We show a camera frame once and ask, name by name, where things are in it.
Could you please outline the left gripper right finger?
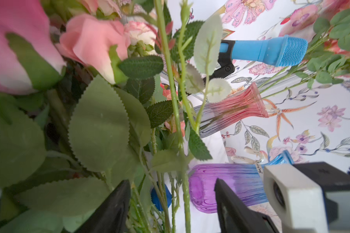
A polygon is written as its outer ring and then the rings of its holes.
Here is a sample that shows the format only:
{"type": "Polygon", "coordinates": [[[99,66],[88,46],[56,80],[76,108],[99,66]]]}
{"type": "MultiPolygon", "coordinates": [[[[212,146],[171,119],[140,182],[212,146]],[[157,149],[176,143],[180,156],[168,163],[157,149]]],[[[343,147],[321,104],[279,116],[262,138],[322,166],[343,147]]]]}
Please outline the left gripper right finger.
{"type": "Polygon", "coordinates": [[[223,233],[279,233],[270,216],[250,210],[222,179],[214,187],[223,233]]]}

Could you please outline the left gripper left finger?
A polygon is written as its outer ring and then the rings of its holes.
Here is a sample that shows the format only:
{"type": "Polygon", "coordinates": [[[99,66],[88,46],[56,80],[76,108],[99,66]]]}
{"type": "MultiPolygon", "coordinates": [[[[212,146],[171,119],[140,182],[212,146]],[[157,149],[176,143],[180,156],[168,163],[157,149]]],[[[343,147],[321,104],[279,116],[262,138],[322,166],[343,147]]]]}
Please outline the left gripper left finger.
{"type": "Polygon", "coordinates": [[[131,199],[129,180],[114,191],[77,230],[77,233],[123,233],[131,199]]]}

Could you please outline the green stem with leaves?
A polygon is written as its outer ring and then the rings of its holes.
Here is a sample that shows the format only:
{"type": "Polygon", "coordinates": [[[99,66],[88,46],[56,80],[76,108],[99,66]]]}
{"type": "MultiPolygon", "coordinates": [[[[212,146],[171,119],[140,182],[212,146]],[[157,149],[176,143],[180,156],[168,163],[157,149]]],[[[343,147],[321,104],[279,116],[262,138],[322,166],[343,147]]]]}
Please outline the green stem with leaves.
{"type": "Polygon", "coordinates": [[[259,86],[264,93],[279,83],[296,76],[297,85],[314,83],[340,84],[350,76],[350,7],[339,11],[331,20],[318,18],[313,26],[316,33],[302,61],[295,66],[284,65],[283,70],[259,86]]]}

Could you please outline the pink spray rose stem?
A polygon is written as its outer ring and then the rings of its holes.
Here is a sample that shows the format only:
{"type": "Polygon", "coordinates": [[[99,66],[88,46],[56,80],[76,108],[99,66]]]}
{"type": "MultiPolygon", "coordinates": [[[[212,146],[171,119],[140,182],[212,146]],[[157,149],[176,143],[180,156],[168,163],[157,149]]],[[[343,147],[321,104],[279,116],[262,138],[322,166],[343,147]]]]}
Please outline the pink spray rose stem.
{"type": "Polygon", "coordinates": [[[219,47],[222,41],[223,26],[219,15],[212,15],[198,24],[189,23],[191,4],[180,3],[181,27],[173,33],[172,20],[166,1],[130,1],[123,5],[123,12],[128,16],[138,16],[155,33],[154,42],[158,55],[130,59],[129,63],[144,65],[149,76],[160,73],[160,63],[165,63],[168,75],[171,99],[148,107],[148,113],[154,126],[161,125],[170,116],[175,119],[177,147],[158,150],[153,137],[153,159],[151,169],[157,172],[158,183],[154,188],[159,196],[165,217],[165,230],[176,228],[175,215],[177,202],[173,202],[171,212],[167,208],[164,175],[167,174],[174,192],[182,186],[185,231],[191,231],[191,209],[189,194],[188,165],[192,159],[210,160],[211,154],[200,137],[200,126],[204,105],[195,111],[187,96],[190,89],[186,81],[195,85],[197,80],[202,86],[196,92],[202,93],[204,102],[210,102],[211,94],[221,101],[230,92],[230,87],[213,88],[211,75],[215,70],[219,47]]]}

